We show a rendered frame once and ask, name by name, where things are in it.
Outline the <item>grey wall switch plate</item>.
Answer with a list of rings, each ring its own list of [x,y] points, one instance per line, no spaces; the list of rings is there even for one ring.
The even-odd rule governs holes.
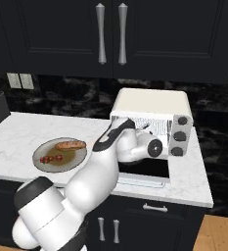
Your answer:
[[[7,77],[8,77],[8,81],[10,83],[10,86],[12,88],[15,89],[21,89],[21,81],[20,81],[20,77],[18,74],[11,74],[11,73],[7,73]]]
[[[30,74],[20,74],[20,78],[22,81],[23,89],[33,89],[33,81]]]

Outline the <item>grey round plate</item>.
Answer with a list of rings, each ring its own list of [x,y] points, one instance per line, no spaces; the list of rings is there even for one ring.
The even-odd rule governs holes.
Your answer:
[[[87,156],[87,148],[75,151],[59,151],[55,145],[59,142],[76,140],[76,138],[60,137],[49,140],[41,144],[32,155],[33,165],[40,171],[46,173],[63,173],[70,171],[80,165]],[[61,162],[50,162],[48,164],[40,163],[40,157],[62,155]]]

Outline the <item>red kebab skewer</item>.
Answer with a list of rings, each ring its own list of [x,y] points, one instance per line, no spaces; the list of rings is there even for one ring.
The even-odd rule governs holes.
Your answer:
[[[42,164],[48,164],[50,162],[61,162],[63,160],[63,156],[62,155],[56,155],[56,156],[44,156],[44,157],[40,157],[39,161]]]

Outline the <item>black drawer front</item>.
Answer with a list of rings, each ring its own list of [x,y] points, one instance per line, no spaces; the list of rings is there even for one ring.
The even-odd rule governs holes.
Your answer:
[[[165,206],[168,209],[168,212],[164,213],[152,210],[144,210],[143,205],[145,203],[154,207]],[[180,222],[187,221],[191,215],[196,216],[197,214],[202,214],[205,211],[205,209],[201,207],[117,195],[110,195],[109,198],[104,202],[104,205],[110,212],[114,213],[119,212],[139,214],[173,219]]]

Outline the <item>black wall cupboard door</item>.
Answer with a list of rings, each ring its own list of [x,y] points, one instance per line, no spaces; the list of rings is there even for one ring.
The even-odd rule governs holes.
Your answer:
[[[118,6],[128,6],[126,60]],[[114,77],[222,84],[228,80],[228,0],[113,0]]]
[[[96,6],[105,6],[99,63]],[[111,78],[112,0],[0,0],[0,73]]]

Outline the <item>black base cupboard door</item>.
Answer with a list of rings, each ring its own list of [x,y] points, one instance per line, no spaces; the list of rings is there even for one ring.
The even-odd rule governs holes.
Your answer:
[[[105,241],[99,239],[100,230],[98,218],[104,218]],[[104,211],[94,210],[88,215],[88,228],[86,239],[87,251],[108,251],[108,221],[107,214]]]
[[[108,251],[193,251],[200,228],[193,221],[133,214],[115,214],[113,220],[119,220],[119,243],[114,243],[112,221]]]

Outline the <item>black base cupboard run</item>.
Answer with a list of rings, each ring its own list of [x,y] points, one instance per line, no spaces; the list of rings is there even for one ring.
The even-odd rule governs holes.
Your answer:
[[[18,217],[14,196],[21,182],[0,179],[0,245],[18,248],[12,237],[13,225]]]

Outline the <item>toaster oven glass door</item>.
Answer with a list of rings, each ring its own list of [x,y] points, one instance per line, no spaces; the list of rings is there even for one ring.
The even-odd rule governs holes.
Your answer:
[[[119,163],[121,184],[163,188],[170,183],[168,162],[158,159],[144,159],[133,164]]]

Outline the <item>brown baguette bread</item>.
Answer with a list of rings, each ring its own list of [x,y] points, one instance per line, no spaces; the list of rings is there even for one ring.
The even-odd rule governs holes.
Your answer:
[[[86,143],[80,140],[70,140],[59,142],[55,148],[59,151],[75,151],[86,147]]]

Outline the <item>white toaster oven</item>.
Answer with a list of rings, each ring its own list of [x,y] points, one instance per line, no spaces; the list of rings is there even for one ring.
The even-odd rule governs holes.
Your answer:
[[[188,122],[180,125],[178,119]],[[167,160],[171,149],[180,147],[187,153],[193,117],[184,91],[142,88],[121,88],[110,113],[112,121],[129,118],[135,123],[135,139],[123,136],[117,143],[118,160],[131,163],[145,158]],[[185,141],[176,141],[173,134],[186,133]]]

